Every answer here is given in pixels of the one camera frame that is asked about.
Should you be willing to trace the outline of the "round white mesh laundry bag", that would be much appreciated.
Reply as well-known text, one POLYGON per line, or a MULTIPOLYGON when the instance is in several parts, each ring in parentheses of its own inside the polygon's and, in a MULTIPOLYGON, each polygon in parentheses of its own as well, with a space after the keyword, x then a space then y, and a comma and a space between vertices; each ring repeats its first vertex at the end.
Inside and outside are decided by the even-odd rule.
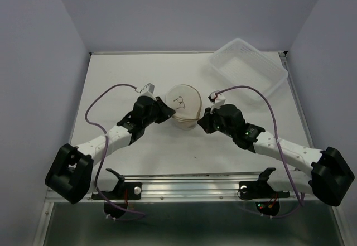
POLYGON ((175 111, 172 119, 178 128, 195 128, 202 110, 202 98, 197 89, 187 84, 175 85, 166 93, 165 103, 175 111))

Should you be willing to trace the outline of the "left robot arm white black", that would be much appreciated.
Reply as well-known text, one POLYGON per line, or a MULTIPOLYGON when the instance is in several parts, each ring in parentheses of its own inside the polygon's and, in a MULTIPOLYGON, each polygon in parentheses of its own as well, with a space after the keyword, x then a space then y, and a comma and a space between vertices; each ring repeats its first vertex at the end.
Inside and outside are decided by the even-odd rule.
POLYGON ((103 135, 77 146, 68 143, 61 146, 45 177, 45 185, 76 204, 92 192, 93 168, 103 155, 131 145, 144 135, 146 127, 162 123, 175 113, 160 97, 138 97, 133 109, 103 135))

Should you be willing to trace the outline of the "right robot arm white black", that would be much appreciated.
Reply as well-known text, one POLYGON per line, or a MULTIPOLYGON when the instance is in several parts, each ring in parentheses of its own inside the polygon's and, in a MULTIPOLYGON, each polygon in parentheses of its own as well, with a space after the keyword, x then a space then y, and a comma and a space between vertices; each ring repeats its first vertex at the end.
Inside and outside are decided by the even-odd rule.
POLYGON ((273 192, 299 192, 314 195, 330 206, 339 206, 355 175, 341 153, 332 147, 326 150, 307 148, 284 139, 276 141, 264 128, 247 123, 241 111, 232 104, 219 109, 206 108, 198 125, 207 134, 221 132, 243 150, 272 157, 297 169, 290 173, 294 186, 274 172, 257 181, 257 191, 263 196, 273 192))

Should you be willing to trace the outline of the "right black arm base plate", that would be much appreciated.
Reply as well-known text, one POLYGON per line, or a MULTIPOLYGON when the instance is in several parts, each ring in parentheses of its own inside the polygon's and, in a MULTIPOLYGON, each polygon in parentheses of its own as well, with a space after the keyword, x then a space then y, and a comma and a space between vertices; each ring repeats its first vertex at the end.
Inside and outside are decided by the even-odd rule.
POLYGON ((267 182, 243 181, 239 183, 237 196, 242 200, 289 198, 289 192, 275 191, 267 182))

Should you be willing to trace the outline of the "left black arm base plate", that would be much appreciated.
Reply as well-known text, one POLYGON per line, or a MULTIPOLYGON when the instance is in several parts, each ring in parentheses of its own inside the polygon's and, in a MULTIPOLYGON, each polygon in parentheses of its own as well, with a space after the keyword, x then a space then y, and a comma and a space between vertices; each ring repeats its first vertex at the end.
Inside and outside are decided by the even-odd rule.
POLYGON ((103 191, 102 194, 109 200, 140 200, 142 192, 141 182, 119 182, 112 191, 103 191))

